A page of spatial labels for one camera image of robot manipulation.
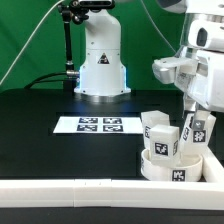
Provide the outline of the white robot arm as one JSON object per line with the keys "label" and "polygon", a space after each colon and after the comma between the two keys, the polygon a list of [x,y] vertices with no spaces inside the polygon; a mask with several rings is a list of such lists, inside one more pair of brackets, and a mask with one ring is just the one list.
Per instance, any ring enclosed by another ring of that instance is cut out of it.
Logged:
{"label": "white robot arm", "polygon": [[[73,20],[86,26],[86,59],[77,91],[95,99],[128,91],[120,61],[119,22],[108,11],[121,0],[74,0]],[[224,0],[156,0],[169,12],[183,13],[181,48],[152,64],[155,77],[185,94],[186,110],[203,107],[224,113]]]}

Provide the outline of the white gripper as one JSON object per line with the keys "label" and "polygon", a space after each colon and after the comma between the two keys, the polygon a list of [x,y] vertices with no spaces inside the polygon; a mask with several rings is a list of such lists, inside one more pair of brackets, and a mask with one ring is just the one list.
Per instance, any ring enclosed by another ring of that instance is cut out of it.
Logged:
{"label": "white gripper", "polygon": [[190,127],[201,131],[210,111],[224,113],[224,53],[184,47],[180,58],[189,63],[177,67],[174,84],[197,102]]}

